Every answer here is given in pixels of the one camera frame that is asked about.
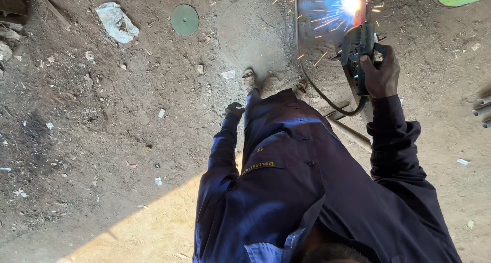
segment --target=left hand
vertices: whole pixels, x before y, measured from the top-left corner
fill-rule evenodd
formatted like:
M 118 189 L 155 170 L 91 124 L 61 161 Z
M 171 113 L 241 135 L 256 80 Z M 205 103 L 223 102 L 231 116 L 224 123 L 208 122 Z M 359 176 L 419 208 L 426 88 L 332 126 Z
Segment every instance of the left hand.
M 245 109 L 241 108 L 241 107 L 242 107 L 241 103 L 234 102 L 234 103 L 230 104 L 225 109 L 225 117 L 227 117 L 227 115 L 233 115 L 233 116 L 240 119 L 242 117 L 242 114 L 245 112 Z

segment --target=grinding disc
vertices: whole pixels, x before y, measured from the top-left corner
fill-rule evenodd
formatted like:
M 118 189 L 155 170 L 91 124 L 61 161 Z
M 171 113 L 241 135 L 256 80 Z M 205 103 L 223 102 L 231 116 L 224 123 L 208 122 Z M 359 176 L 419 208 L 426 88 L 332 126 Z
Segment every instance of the grinding disc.
M 183 36 L 192 35 L 198 29 L 198 13 L 187 4 L 178 5 L 170 15 L 170 23 L 177 33 Z

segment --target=sleeve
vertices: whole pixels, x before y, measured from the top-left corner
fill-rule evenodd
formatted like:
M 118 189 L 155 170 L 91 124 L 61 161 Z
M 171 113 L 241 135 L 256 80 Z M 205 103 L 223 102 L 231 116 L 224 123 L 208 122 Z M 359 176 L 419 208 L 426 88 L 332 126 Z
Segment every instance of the sleeve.
M 368 134 L 373 137 L 372 178 L 398 195 L 434 233 L 449 239 L 437 192 L 425 179 L 416 156 L 419 122 L 404 121 L 397 95 L 374 99 L 372 106 L 373 121 L 367 124 Z
M 240 118 L 227 115 L 222 129 L 213 137 L 213 146 L 208 159 L 208 170 L 201 177 L 196 206 L 193 262 L 199 262 L 206 246 L 213 218 L 214 204 L 223 197 L 224 191 L 239 178 L 235 164 L 237 125 Z

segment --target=circular dust mark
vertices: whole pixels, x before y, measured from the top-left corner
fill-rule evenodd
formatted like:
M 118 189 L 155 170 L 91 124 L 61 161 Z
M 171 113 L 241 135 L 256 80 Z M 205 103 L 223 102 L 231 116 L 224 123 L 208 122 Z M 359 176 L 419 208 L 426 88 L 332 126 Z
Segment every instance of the circular dust mark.
M 278 5 L 269 0 L 238 0 L 221 17 L 218 37 L 225 57 L 236 69 L 252 67 L 262 80 L 268 71 L 288 65 L 280 37 L 284 32 Z

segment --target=metal pipe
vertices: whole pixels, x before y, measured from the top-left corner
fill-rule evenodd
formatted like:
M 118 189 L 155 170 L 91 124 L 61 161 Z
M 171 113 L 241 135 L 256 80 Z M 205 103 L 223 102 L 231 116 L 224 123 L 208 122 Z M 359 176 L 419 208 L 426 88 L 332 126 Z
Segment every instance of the metal pipe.
M 489 102 L 491 102 L 491 96 L 486 96 L 486 97 L 477 99 L 477 103 L 479 103 L 480 105 L 488 104 Z
M 372 145 L 370 144 L 370 140 L 368 139 L 368 137 L 360 134 L 352 128 L 349 128 L 348 126 L 342 124 L 332 117 L 327 117 L 327 119 L 332 127 L 338 129 L 341 133 L 349 137 L 354 142 L 358 143 L 359 146 L 365 148 L 365 150 L 367 150 L 368 152 L 372 152 Z
M 488 121 L 484 121 L 484 122 L 482 122 L 482 123 L 481 123 L 481 125 L 482 125 L 482 126 L 485 128 L 485 129 L 487 129 L 487 128 L 491 127 L 491 119 L 490 119 L 490 120 L 488 120 Z
M 491 105 L 487 105 L 485 107 L 481 107 L 479 109 L 472 110 L 472 114 L 475 116 L 482 115 L 482 114 L 485 114 L 488 112 L 491 112 Z

